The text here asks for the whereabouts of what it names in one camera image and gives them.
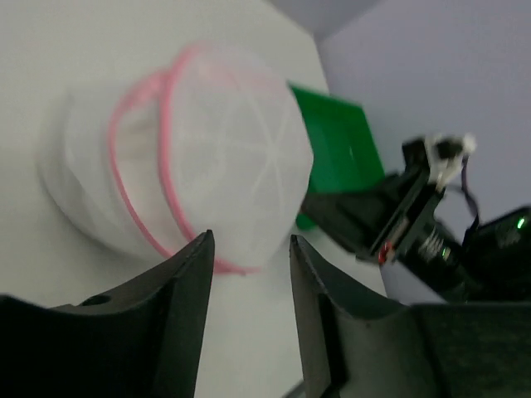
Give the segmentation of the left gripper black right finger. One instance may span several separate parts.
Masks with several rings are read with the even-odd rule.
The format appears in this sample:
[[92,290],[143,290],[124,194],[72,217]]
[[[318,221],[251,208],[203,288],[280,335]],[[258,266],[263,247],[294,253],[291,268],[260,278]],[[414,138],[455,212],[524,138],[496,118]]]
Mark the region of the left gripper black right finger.
[[527,303],[383,297],[290,239],[290,277],[309,397],[527,397]]

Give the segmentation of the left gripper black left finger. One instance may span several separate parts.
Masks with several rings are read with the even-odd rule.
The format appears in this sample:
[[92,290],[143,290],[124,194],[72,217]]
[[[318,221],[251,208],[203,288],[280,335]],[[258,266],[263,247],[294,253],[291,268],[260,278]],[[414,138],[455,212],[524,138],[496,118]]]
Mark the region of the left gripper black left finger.
[[78,305],[43,308],[3,295],[2,396],[193,396],[214,252],[206,231]]

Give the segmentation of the mesh laundry bag pink trim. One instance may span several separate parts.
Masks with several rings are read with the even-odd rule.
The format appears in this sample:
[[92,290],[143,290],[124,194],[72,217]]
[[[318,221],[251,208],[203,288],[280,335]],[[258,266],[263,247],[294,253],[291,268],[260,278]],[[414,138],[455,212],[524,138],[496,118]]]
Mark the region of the mesh laundry bag pink trim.
[[38,167],[102,245],[165,260],[211,231],[215,271],[251,274],[295,223],[313,161],[285,78],[250,51],[194,42],[136,84],[70,92]]

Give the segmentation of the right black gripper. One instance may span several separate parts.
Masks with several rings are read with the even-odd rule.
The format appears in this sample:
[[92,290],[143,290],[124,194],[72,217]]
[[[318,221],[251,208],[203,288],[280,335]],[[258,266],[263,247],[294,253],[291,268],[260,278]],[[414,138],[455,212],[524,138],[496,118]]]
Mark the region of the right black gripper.
[[435,217],[444,198],[428,182],[426,138],[402,145],[402,173],[362,191],[309,193],[302,214],[349,253],[369,253],[379,266],[399,262],[440,294],[462,283],[460,249]]

